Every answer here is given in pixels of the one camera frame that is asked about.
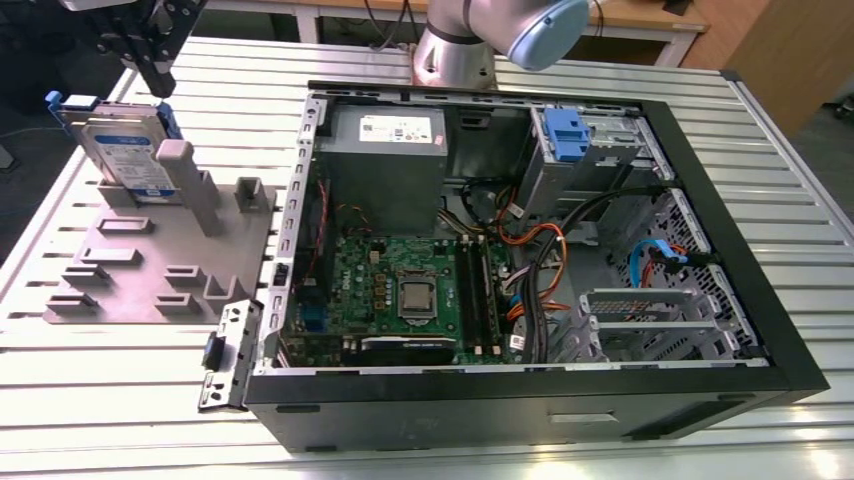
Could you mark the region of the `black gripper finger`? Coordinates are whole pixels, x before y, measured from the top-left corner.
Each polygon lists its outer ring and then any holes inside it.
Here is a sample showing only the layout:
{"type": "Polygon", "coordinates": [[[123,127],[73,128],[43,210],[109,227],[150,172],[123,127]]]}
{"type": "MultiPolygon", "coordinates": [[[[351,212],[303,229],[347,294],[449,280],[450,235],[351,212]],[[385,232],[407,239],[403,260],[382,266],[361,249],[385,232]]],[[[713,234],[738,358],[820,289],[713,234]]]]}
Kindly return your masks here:
{"type": "Polygon", "coordinates": [[[171,96],[175,90],[175,78],[171,74],[173,64],[197,26],[203,1],[169,0],[161,1],[155,16],[155,86],[157,96],[171,96]]]}
{"type": "Polygon", "coordinates": [[[161,71],[155,43],[138,21],[97,21],[98,47],[115,54],[141,73],[151,94],[169,96],[169,72],[161,71]]]}

